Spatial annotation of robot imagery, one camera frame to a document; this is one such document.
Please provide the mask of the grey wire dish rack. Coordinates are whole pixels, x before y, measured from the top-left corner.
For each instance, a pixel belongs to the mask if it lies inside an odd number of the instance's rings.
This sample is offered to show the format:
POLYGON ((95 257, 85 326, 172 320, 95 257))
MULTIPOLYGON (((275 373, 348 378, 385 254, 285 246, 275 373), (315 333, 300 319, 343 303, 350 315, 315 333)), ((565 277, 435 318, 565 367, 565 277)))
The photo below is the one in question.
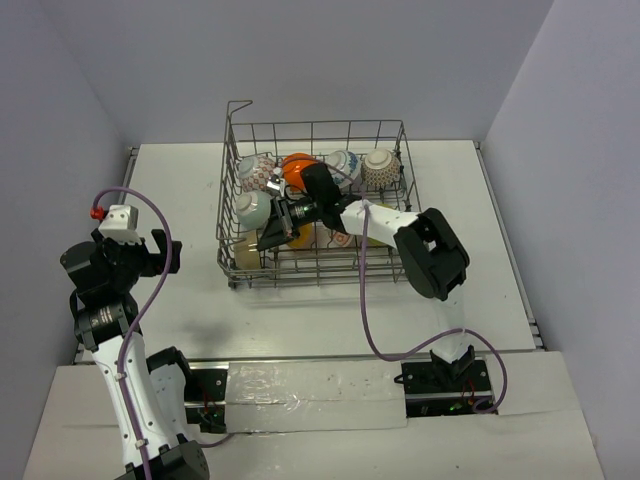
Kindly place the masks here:
POLYGON ((294 153, 325 159, 335 150, 348 150, 359 158, 376 149, 393 153, 400 164, 394 181, 385 187, 356 183, 348 192, 364 192, 368 200, 399 211, 422 208, 409 150, 406 129, 399 119, 307 120, 249 122, 242 115, 248 100, 231 100, 225 114, 221 179, 217 207, 217 262, 230 287, 284 287, 302 284, 324 286, 358 279, 360 240, 353 238, 341 246, 335 233, 321 223, 313 225, 311 241, 301 249, 286 245, 259 255, 259 266, 249 269, 240 249, 250 232, 236 215, 235 203, 242 192, 238 172, 240 161, 263 155, 282 163, 294 153))

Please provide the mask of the lime green bowl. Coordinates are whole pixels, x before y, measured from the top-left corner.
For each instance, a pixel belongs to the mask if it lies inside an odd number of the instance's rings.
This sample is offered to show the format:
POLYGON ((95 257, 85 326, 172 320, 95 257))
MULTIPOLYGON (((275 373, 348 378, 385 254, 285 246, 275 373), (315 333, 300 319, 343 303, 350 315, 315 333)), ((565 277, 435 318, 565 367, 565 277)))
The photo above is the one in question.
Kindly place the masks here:
POLYGON ((385 245, 394 246, 398 212, 380 205, 368 205, 367 237, 385 245))

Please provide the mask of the orange bowl white inside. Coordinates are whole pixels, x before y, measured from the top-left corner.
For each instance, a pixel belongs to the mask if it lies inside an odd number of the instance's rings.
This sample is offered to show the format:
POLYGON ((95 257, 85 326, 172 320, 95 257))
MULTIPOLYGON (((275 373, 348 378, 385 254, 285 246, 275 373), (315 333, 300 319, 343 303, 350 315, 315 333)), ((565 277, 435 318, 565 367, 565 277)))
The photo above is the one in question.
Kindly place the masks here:
POLYGON ((316 159, 306 153, 294 153, 284 158, 282 162, 282 173, 284 180, 296 192, 303 192, 305 189, 301 172, 306 167, 313 165, 316 159))

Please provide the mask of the grey patterned bowl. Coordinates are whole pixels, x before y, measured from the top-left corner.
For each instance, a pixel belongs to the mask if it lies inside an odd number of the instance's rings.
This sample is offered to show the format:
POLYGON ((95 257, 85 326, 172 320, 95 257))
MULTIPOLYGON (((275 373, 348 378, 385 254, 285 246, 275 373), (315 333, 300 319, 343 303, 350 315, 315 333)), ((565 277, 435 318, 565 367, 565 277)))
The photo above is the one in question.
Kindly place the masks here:
POLYGON ((384 189, 399 179, 400 166, 400 161, 390 150, 374 149, 364 157, 362 180, 370 188, 384 189))

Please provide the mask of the blue triangle pattern bowl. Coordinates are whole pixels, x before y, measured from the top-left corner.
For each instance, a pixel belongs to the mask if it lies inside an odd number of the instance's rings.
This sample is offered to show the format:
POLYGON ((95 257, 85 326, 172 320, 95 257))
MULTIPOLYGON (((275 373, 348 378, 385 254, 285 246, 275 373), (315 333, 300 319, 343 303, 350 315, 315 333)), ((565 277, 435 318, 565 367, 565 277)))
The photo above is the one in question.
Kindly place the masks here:
POLYGON ((275 167, 276 162, 265 155, 243 158, 237 167, 242 190, 244 192, 265 191, 275 167))

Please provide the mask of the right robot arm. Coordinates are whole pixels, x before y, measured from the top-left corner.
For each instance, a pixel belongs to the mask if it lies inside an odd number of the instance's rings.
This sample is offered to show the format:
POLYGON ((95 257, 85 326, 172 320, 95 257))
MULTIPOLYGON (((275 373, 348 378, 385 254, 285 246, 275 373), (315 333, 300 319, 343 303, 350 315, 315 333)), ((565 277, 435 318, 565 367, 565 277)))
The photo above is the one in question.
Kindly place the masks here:
POLYGON ((458 236, 435 208, 401 212, 341 192, 332 174, 337 169, 314 161, 301 171, 306 194, 289 201, 276 197, 258 239, 259 251, 284 245, 300 236, 300 228, 314 222, 361 238, 360 298, 365 298, 367 241, 374 239, 397 251, 410 285, 421 296, 446 302, 466 280, 470 258, 458 236))

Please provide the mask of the blue floral bowl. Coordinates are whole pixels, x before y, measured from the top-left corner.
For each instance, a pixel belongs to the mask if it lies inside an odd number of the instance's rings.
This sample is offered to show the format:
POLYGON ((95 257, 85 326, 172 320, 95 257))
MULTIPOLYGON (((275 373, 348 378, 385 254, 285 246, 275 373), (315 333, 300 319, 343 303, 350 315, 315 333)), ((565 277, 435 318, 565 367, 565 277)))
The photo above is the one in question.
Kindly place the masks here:
POLYGON ((336 150, 324 157, 334 183, 340 188, 349 187, 360 175, 361 159, 351 151, 336 150))

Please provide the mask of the yellow-orange bowl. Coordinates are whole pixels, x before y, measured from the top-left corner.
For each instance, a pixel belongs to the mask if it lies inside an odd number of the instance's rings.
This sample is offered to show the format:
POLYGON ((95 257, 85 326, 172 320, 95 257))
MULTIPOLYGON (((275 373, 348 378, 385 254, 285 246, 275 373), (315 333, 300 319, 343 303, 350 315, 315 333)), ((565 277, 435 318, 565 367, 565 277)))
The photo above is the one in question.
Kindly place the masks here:
POLYGON ((312 223, 299 227, 299 236, 287 243, 290 249, 300 250, 309 248, 315 239, 315 229, 312 223))

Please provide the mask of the light teal bowl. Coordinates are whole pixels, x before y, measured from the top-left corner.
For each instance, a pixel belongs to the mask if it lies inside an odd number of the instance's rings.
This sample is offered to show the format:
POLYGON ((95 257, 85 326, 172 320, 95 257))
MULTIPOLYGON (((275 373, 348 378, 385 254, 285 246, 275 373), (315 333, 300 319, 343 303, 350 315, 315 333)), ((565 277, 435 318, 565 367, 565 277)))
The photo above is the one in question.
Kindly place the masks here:
POLYGON ((262 228, 271 215, 272 197, 263 191, 252 190, 242 193, 236 200, 236 216, 244 229, 262 228))

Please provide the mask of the black glossy bowl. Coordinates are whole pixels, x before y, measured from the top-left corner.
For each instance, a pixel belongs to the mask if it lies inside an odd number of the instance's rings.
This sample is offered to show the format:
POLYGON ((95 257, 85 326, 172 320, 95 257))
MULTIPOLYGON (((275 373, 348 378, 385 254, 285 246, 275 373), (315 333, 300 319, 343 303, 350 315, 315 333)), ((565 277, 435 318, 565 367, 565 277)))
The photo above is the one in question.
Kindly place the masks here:
POLYGON ((241 240, 233 246, 235 265, 239 270, 260 270, 261 254, 257 249, 258 235, 256 230, 243 234, 241 240))

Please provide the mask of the orange white patterned bowl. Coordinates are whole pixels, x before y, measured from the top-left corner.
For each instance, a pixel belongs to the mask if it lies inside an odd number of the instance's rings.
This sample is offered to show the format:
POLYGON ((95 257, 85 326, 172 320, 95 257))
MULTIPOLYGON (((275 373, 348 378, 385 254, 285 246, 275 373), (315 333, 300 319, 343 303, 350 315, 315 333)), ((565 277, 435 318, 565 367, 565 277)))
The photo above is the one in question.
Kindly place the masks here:
POLYGON ((328 232, 328 248, 347 248, 352 245, 354 236, 339 231, 330 230, 328 232))

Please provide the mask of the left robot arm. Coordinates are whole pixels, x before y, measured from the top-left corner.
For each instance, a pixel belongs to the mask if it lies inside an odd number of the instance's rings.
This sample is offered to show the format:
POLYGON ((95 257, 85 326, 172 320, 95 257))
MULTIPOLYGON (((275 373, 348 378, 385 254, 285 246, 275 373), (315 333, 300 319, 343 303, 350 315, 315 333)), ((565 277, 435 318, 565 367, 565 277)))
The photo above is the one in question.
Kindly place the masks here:
POLYGON ((122 442, 125 479, 206 479, 204 452, 187 429, 185 397, 195 373, 184 355, 168 347, 145 353, 138 305, 131 289, 142 277, 180 268, 182 245, 155 229, 158 252, 145 242, 120 244, 93 231, 70 247, 60 263, 73 282, 74 334, 100 368, 122 442))

